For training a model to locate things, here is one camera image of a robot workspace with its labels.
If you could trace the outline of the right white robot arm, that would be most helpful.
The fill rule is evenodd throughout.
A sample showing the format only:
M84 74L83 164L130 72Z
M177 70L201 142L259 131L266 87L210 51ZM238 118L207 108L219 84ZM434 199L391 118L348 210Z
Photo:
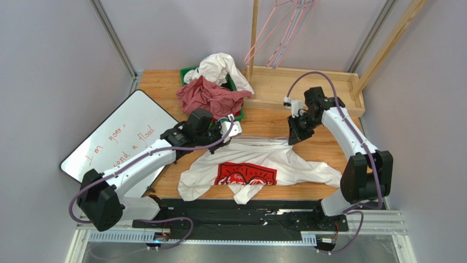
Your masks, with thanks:
M391 191L394 159L389 151L381 151L358 130L344 103L338 97L326 97L321 87L310 88L304 101L284 97L284 106L291 110L289 145L311 138L319 126L334 136L347 159L339 190L321 200L325 216L344 214L358 205L375 209L382 207L383 198Z

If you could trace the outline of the white t-shirt red print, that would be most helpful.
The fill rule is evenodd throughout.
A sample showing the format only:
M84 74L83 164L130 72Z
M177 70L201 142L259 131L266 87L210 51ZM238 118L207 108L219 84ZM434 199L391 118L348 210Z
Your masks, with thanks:
M226 185L237 204L247 204L264 186L315 182L338 188L341 177L325 162L304 160L283 140L234 139L182 172L178 193L184 201L194 201L212 186Z

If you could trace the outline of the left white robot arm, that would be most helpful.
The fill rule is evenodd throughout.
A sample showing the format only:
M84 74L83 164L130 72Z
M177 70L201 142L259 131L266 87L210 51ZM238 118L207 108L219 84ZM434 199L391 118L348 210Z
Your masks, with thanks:
M80 224L92 224L107 231L120 221L158 224L160 204L151 197L126 197L136 184L159 169L198 150L214 153L242 133L239 121L228 115L220 122L202 108L188 119L166 130L147 149L130 160L102 173L91 169L84 174L81 188L69 205L70 217Z

